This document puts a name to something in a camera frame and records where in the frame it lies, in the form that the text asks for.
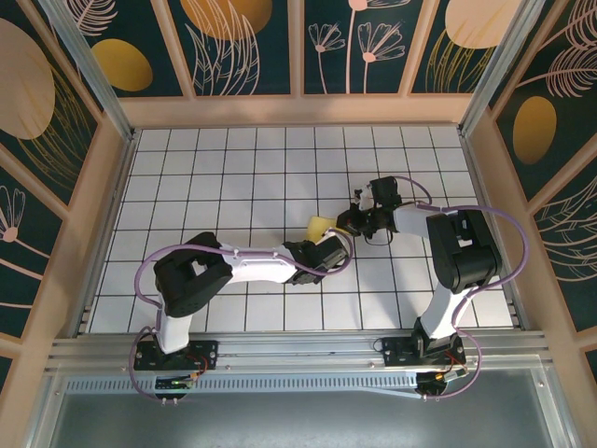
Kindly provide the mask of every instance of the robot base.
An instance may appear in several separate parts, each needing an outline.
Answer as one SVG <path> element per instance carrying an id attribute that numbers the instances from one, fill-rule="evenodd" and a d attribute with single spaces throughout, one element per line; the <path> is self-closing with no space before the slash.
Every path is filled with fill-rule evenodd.
<path id="1" fill-rule="evenodd" d="M 466 364 L 463 341 L 456 333 L 442 340 L 429 340 L 418 318 L 410 336 L 382 338 L 382 353 L 385 367 L 445 367 L 456 362 Z"/>
<path id="2" fill-rule="evenodd" d="M 217 362 L 217 341 L 191 341 L 170 355 L 164 355 L 157 341 L 137 344 L 136 371 L 212 371 Z"/>

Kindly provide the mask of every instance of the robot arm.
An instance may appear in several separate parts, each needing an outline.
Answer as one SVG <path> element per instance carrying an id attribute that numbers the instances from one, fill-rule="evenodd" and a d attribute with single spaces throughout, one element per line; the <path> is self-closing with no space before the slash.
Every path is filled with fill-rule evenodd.
<path id="1" fill-rule="evenodd" d="M 419 357 L 451 349 L 457 337 L 452 324 L 456 307 L 471 288 L 489 284 L 502 268 L 483 214 L 473 210 L 445 214 L 402 203 L 391 176 L 372 180 L 355 196 L 356 202 L 338 217 L 339 229 L 365 238 L 377 230 L 389 230 L 429 240 L 438 285 L 415 323 L 412 339 Z"/>
<path id="2" fill-rule="evenodd" d="M 227 249 L 245 255 L 176 250 L 156 263 L 156 286 L 163 303 L 157 338 L 165 355 L 188 345 L 193 315 L 225 285 L 259 280 L 290 285 L 321 282 L 321 275 L 305 272 L 284 259 L 275 258 L 270 252 L 285 255 L 322 273 L 335 268 L 348 257 L 346 247 L 333 233 L 325 235 L 317 244 L 311 241 L 286 242 L 274 249 L 256 249 L 220 244 L 212 232 L 206 231 L 188 244 Z"/>

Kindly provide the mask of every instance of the black mounting plate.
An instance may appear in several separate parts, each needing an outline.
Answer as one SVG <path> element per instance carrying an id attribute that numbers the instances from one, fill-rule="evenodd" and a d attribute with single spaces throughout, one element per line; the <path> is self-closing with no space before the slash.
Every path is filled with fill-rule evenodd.
<path id="1" fill-rule="evenodd" d="M 215 369 L 217 341 L 191 341 L 187 347 L 164 355 L 157 341 L 140 342 L 134 361 L 136 371 L 208 371 Z"/>
<path id="2" fill-rule="evenodd" d="M 446 355 L 446 351 L 450 352 L 457 361 L 466 364 L 465 349 L 460 338 L 456 338 L 454 346 L 450 350 L 437 352 L 427 357 L 417 356 L 414 341 L 410 336 L 381 338 L 381 341 L 381 350 L 379 348 L 376 348 L 376 350 L 379 350 L 383 354 L 385 367 L 450 366 L 451 359 Z"/>

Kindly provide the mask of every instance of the white tile grid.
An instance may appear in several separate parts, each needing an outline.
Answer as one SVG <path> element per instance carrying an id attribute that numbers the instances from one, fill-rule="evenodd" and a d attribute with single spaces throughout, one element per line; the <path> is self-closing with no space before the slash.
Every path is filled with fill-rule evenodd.
<path id="1" fill-rule="evenodd" d="M 455 128 L 317 127 L 144 131 L 113 234 L 90 332 L 137 331 L 155 313 L 135 299 L 141 260 L 166 245 L 215 231 L 232 245 L 304 238 L 310 216 L 335 217 L 371 178 L 404 175 L 438 204 L 477 203 Z M 399 181 L 408 200 L 420 198 Z M 373 244 L 387 244 L 378 232 Z M 431 300 L 429 246 L 396 234 L 386 246 L 355 241 L 356 261 L 321 285 L 256 282 L 225 287 L 193 319 L 193 331 L 411 328 Z M 142 290 L 156 295 L 153 273 Z M 473 301 L 463 327 L 511 326 L 501 290 Z"/>

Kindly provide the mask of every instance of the yellow oval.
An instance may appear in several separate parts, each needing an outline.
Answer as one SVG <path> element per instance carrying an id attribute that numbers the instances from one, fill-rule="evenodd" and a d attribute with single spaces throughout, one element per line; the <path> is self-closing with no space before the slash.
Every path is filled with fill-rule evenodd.
<path id="1" fill-rule="evenodd" d="M 450 0 L 446 33 L 466 49 L 489 49 L 502 41 L 521 0 Z"/>
<path id="2" fill-rule="evenodd" d="M 35 41 L 0 19 L 0 129 L 20 139 L 41 135 L 54 115 L 52 69 Z"/>
<path id="3" fill-rule="evenodd" d="M 522 163 L 532 165 L 549 150 L 556 134 L 556 109 L 541 96 L 526 100 L 514 119 L 514 153 Z"/>
<path id="4" fill-rule="evenodd" d="M 142 91 L 151 85 L 153 71 L 135 46 L 120 39 L 106 39 L 91 48 L 108 82 L 123 91 Z"/>
<path id="5" fill-rule="evenodd" d="M 244 31 L 234 30 L 237 27 L 232 20 L 229 2 L 239 19 L 245 16 L 251 23 L 255 34 L 270 21 L 271 0 L 181 0 L 180 3 L 190 21 L 203 33 L 223 40 L 233 40 L 234 36 L 237 40 L 244 37 Z"/>

